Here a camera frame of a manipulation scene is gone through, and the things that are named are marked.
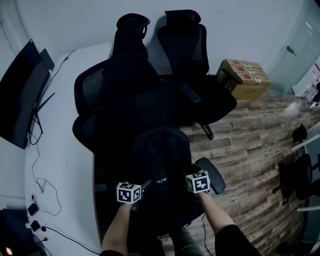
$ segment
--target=office chair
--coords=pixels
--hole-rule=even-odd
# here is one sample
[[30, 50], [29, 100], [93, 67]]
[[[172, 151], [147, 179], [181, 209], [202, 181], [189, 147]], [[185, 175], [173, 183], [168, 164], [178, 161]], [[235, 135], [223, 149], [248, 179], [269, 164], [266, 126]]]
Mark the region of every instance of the office chair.
[[225, 89], [230, 80], [242, 83], [232, 70], [223, 69], [226, 76], [219, 84], [209, 71], [207, 56], [207, 31], [199, 24], [201, 18], [194, 10], [166, 11], [166, 26], [160, 27], [157, 37], [172, 69], [165, 79], [175, 83], [187, 83], [201, 98], [197, 103], [186, 101], [183, 118], [185, 122], [196, 121], [205, 130], [209, 139], [214, 134], [209, 126], [232, 111], [236, 99]]
[[319, 168], [320, 164], [320, 154], [317, 156], [318, 163], [314, 166], [311, 165], [309, 154], [303, 154], [294, 163], [280, 163], [278, 165], [281, 186], [273, 189], [272, 192], [275, 194], [278, 190], [282, 190], [283, 206], [288, 203], [294, 190], [296, 190], [296, 197], [299, 200], [305, 200], [312, 195], [320, 197], [320, 179], [312, 182], [312, 173]]
[[110, 170], [108, 179], [121, 182], [132, 169], [136, 136], [153, 128], [180, 126], [177, 93], [170, 81], [159, 80], [148, 89], [81, 114], [73, 124], [73, 134], [100, 159], [97, 165]]
[[119, 55], [81, 73], [74, 82], [74, 100], [79, 115], [157, 83], [158, 74], [140, 54]]
[[187, 136], [176, 128], [161, 127], [137, 136], [132, 146], [134, 184], [151, 179], [137, 211], [130, 214], [128, 239], [161, 236], [191, 223], [203, 213], [198, 198], [188, 192], [187, 175], [208, 171], [211, 187], [220, 194], [226, 184], [206, 158], [192, 164]]
[[148, 51], [142, 42], [147, 33], [150, 20], [140, 14], [129, 13], [122, 16], [116, 23], [112, 57], [139, 53], [148, 59]]

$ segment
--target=curved desk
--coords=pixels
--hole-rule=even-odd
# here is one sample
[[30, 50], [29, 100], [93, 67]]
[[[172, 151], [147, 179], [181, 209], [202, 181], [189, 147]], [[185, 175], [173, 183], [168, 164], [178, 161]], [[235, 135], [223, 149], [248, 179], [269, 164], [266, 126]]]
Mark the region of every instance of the curved desk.
[[[55, 93], [38, 113], [43, 134], [38, 142], [40, 157], [33, 172], [35, 179], [47, 179], [56, 188], [57, 195], [48, 183], [44, 193], [41, 193], [34, 182], [32, 165], [38, 157], [38, 151], [37, 146], [30, 142], [26, 148], [24, 167], [26, 207], [32, 203], [32, 195], [35, 195], [40, 210], [53, 215], [59, 212], [59, 203], [61, 205], [58, 215], [38, 211], [34, 216], [29, 216], [30, 222], [37, 220], [41, 226], [53, 228], [97, 253], [101, 252], [101, 243], [95, 207], [94, 155], [72, 132], [73, 123], [78, 117], [74, 84], [79, 74], [106, 60], [111, 48], [112, 43], [108, 42], [73, 52], [62, 64], [43, 97], [42, 102]], [[67, 55], [59, 58], [53, 75]], [[34, 124], [32, 134], [38, 138], [40, 133], [39, 126]], [[48, 238], [43, 243], [54, 256], [94, 255], [54, 231], [42, 232], [39, 229], [34, 234], [40, 240]]]

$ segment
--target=cable cord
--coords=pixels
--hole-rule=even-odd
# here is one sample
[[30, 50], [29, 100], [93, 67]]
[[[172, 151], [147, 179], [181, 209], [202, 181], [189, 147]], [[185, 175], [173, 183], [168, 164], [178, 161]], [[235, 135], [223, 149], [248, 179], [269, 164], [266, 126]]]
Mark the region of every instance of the cable cord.
[[207, 247], [207, 239], [206, 239], [206, 236], [207, 236], [207, 232], [206, 232], [206, 226], [205, 226], [205, 222], [204, 222], [204, 217], [206, 216], [206, 214], [204, 213], [203, 216], [202, 216], [202, 225], [203, 225], [203, 230], [204, 230], [204, 236], [203, 236], [203, 244], [204, 244], [204, 247], [206, 249], [206, 251], [209, 253], [210, 256], [214, 256], [208, 249]]
[[41, 100], [42, 100], [43, 96], [45, 95], [45, 93], [46, 93], [46, 92], [47, 92], [47, 90], [49, 89], [49, 87], [50, 87], [50, 85], [51, 85], [52, 80], [55, 78], [56, 74], [58, 74], [59, 70], [61, 69], [62, 64], [63, 64], [67, 59], [69, 59], [69, 56], [70, 56], [73, 52], [75, 52], [75, 51], [76, 51], [76, 50], [73, 50], [72, 52], [70, 52], [70, 53], [68, 54], [68, 56], [67, 56], [67, 57], [65, 57], [65, 59], [62, 61], [62, 63], [60, 64], [59, 69], [57, 70], [57, 72], [55, 72], [55, 74], [54, 74], [54, 75], [53, 75], [53, 77], [51, 78], [51, 80], [50, 80], [50, 82], [49, 82], [49, 85], [48, 85], [48, 86], [47, 86], [47, 88], [44, 90], [44, 92], [41, 94], [40, 99], [39, 99], [39, 101], [38, 101], [38, 104], [37, 104], [36, 108], [38, 108], [38, 106], [39, 106], [39, 104], [40, 104], [40, 102], [41, 102]]
[[34, 166], [35, 166], [36, 162], [38, 161], [38, 159], [39, 159], [39, 157], [40, 157], [38, 142], [39, 142], [39, 140], [40, 140], [40, 138], [41, 138], [41, 134], [40, 134], [39, 138], [37, 139], [37, 138], [32, 134], [32, 132], [30, 131], [30, 132], [29, 132], [29, 136], [32, 136], [32, 137], [35, 138], [35, 141], [36, 141], [36, 142], [32, 144], [32, 142], [31, 142], [31, 137], [30, 137], [30, 143], [31, 143], [32, 145], [35, 145], [35, 146], [36, 146], [36, 150], [37, 150], [37, 152], [38, 152], [38, 156], [37, 156], [37, 158], [35, 159], [34, 163], [32, 164], [32, 168], [31, 168], [31, 170], [32, 170], [32, 175], [33, 175], [33, 181], [39, 186], [39, 189], [40, 189], [40, 191], [41, 191], [41, 194], [43, 194], [43, 193], [45, 192], [45, 188], [46, 188], [46, 185], [47, 185], [47, 183], [48, 183], [48, 184], [55, 190], [56, 200], [57, 200], [57, 202], [58, 202], [58, 204], [59, 204], [59, 207], [60, 207], [60, 210], [59, 210], [56, 214], [53, 214], [53, 213], [51, 213], [51, 212], [49, 212], [49, 211], [41, 210], [40, 207], [39, 207], [39, 205], [38, 205], [38, 210], [39, 210], [40, 212], [47, 213], [47, 214], [50, 214], [50, 215], [52, 215], [52, 216], [57, 216], [57, 215], [61, 212], [61, 210], [62, 210], [62, 207], [61, 207], [61, 204], [60, 204], [59, 198], [58, 198], [58, 191], [57, 191], [57, 189], [56, 189], [46, 178], [37, 178], [37, 179], [36, 179], [35, 173], [34, 173]]
[[47, 247], [44, 246], [44, 244], [42, 243], [44, 240], [40, 241], [40, 239], [35, 235], [35, 234], [32, 234], [36, 239], [38, 239], [39, 242], [37, 242], [35, 245], [37, 246], [39, 243], [43, 246], [44, 249], [47, 250], [47, 252], [50, 254], [50, 256], [52, 256], [51, 252], [47, 249]]
[[93, 253], [93, 254], [96, 254], [96, 255], [100, 255], [100, 253], [97, 253], [97, 252], [95, 252], [95, 251], [93, 251], [93, 250], [88, 249], [86, 246], [82, 245], [81, 243], [79, 243], [79, 242], [77, 242], [77, 241], [75, 241], [75, 240], [73, 240], [73, 239], [65, 236], [64, 234], [61, 234], [60, 232], [54, 230], [54, 229], [51, 228], [51, 227], [43, 226], [42, 228], [46, 228], [46, 229], [48, 229], [48, 230], [52, 230], [52, 231], [58, 233], [59, 235], [63, 236], [64, 238], [69, 239], [69, 240], [71, 240], [72, 242], [75, 242], [76, 244], [82, 246], [82, 247], [83, 247], [84, 249], [86, 249], [87, 251], [89, 251], [89, 252], [91, 252], [91, 253]]

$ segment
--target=stacked boxes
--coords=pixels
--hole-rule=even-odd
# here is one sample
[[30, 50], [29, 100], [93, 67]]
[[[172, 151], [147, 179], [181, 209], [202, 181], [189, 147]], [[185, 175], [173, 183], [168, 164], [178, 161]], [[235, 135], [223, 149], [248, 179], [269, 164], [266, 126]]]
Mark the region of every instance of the stacked boxes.
[[243, 80], [242, 84], [230, 81], [225, 87], [237, 100], [255, 100], [271, 86], [271, 81], [258, 63], [225, 59], [217, 73], [218, 82], [226, 75], [222, 68], [233, 70]]

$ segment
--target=black device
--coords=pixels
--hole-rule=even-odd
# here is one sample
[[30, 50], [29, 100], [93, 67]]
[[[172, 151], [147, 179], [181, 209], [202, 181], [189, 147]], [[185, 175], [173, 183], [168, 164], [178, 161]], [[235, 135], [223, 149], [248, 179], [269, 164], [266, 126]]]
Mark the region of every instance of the black device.
[[33, 221], [30, 226], [33, 232], [36, 232], [38, 229], [40, 229], [40, 224], [36, 220]]
[[0, 81], [0, 136], [19, 148], [27, 146], [36, 106], [49, 76], [48, 68], [30, 40]]
[[51, 70], [51, 71], [54, 70], [55, 64], [54, 64], [54, 62], [52, 61], [52, 59], [51, 59], [51, 57], [50, 57], [47, 49], [43, 49], [43, 51], [40, 52], [40, 56], [41, 56], [42, 61], [43, 61], [44, 64], [45, 64], [46, 68], [47, 68], [48, 70]]
[[29, 214], [32, 216], [32, 215], [35, 215], [36, 212], [39, 210], [38, 206], [35, 204], [35, 203], [32, 203], [29, 207], [28, 207], [28, 212]]

